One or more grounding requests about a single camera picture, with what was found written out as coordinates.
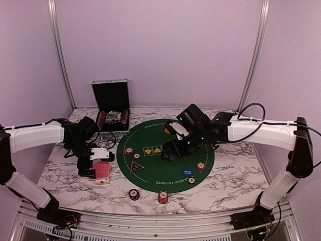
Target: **purple backdrop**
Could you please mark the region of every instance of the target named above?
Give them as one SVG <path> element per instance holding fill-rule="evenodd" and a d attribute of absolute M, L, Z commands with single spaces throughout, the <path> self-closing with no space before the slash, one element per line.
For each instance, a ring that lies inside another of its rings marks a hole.
<path fill-rule="evenodd" d="M 48 1 L 0 2 L 0 123 L 45 122 L 71 113 L 51 31 Z M 38 181 L 52 146 L 13 155 L 16 168 Z M 20 199 L 0 186 L 0 240 L 8 240 Z"/>
<path fill-rule="evenodd" d="M 92 80 L 128 77 L 132 105 L 236 108 L 262 1 L 56 1 L 77 106 Z"/>
<path fill-rule="evenodd" d="M 321 130 L 321 2 L 272 1 L 266 38 L 248 103 L 265 105 L 267 118 L 296 119 Z M 321 160 L 321 139 L 312 135 L 314 162 Z M 287 152 L 258 146 L 273 177 L 287 163 Z M 320 240 L 321 167 L 301 180 L 289 200 L 302 240 Z"/>

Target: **white marble tabletop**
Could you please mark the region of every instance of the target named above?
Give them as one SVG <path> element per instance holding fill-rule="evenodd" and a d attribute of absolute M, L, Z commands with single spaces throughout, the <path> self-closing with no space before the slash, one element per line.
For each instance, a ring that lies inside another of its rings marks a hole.
<path fill-rule="evenodd" d="M 132 108 L 131 127 L 151 119 L 176 119 L 183 108 Z M 220 109 L 202 109 L 210 118 Z M 76 109 L 70 120 L 84 116 L 96 119 L 98 109 Z M 97 144 L 104 147 L 102 141 Z M 116 154 L 117 146 L 111 151 Z M 64 159 L 66 150 L 56 145 L 47 161 L 38 184 L 51 192 L 61 207 L 117 214 L 183 214 L 211 212 L 253 205 L 258 194 L 268 184 L 259 162 L 247 142 L 224 144 L 215 151 L 215 163 L 209 176 L 198 186 L 184 192 L 170 194 L 167 204 L 159 204 L 157 193 L 138 188 L 128 181 L 111 162 L 108 185 L 95 185 L 88 178 L 78 176 L 77 158 Z M 132 201 L 128 191 L 136 188 L 140 199 Z"/>

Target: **triangular marker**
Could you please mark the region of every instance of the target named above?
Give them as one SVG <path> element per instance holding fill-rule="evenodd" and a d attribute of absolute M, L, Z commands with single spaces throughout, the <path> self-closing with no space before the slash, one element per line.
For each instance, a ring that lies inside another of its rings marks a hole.
<path fill-rule="evenodd" d="M 130 169 L 130 173 L 133 173 L 133 172 L 137 172 L 141 169 L 144 169 L 145 167 L 143 167 L 142 165 L 132 161 L 131 162 L 131 169 Z"/>

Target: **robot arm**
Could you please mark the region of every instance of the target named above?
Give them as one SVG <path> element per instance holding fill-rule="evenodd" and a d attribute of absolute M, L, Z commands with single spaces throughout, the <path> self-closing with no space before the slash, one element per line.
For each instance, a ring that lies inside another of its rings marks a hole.
<path fill-rule="evenodd" d="M 0 126 L 0 184 L 39 207 L 37 218 L 40 220 L 61 224 L 70 214 L 79 216 L 75 212 L 60 210 L 59 202 L 54 196 L 17 171 L 12 165 L 11 154 L 36 146 L 64 143 L 64 148 L 72 150 L 78 157 L 79 175 L 95 178 L 95 170 L 89 170 L 93 160 L 114 160 L 114 154 L 105 148 L 98 148 L 86 142 L 96 132 L 97 125 L 88 117 L 78 124 L 60 118 L 28 127 Z"/>
<path fill-rule="evenodd" d="M 307 126 L 306 120 L 302 117 L 298 117 L 295 122 L 271 120 L 260 122 L 243 116 L 238 118 L 234 113 L 220 112 L 210 120 L 196 105 L 192 104 L 177 118 L 181 125 L 167 124 L 166 128 L 178 138 L 163 145 L 161 155 L 163 160 L 174 161 L 175 158 L 191 155 L 204 144 L 215 147 L 216 144 L 236 143 L 243 140 L 290 151 L 287 166 L 258 196 L 254 209 L 231 216 L 231 224 L 235 229 L 261 225 L 269 222 L 269 219 L 273 221 L 273 207 L 301 178 L 309 176 L 313 171 L 311 139 L 308 129 L 304 128 Z"/>

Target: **round green mat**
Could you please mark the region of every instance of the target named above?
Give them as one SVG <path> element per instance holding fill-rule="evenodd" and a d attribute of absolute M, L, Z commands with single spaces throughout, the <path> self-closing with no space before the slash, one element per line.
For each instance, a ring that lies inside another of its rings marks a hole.
<path fill-rule="evenodd" d="M 214 152 L 211 146 L 204 145 L 199 152 L 187 157 L 176 159 L 174 162 L 163 161 L 161 150 L 163 144 L 176 138 L 165 133 L 165 124 L 169 119 L 155 119 L 136 125 L 127 136 L 123 137 L 117 148 L 118 165 L 124 176 L 136 186 L 152 192 L 162 190 L 176 193 L 188 190 L 200 184 L 211 172 L 214 165 Z M 125 155 L 126 148 L 133 148 L 131 155 Z M 140 153 L 141 158 L 134 160 L 133 155 Z M 141 166 L 136 172 L 130 173 L 132 162 Z M 197 163 L 206 164 L 206 169 L 200 172 Z M 187 183 L 183 176 L 184 168 L 193 170 L 196 184 Z"/>

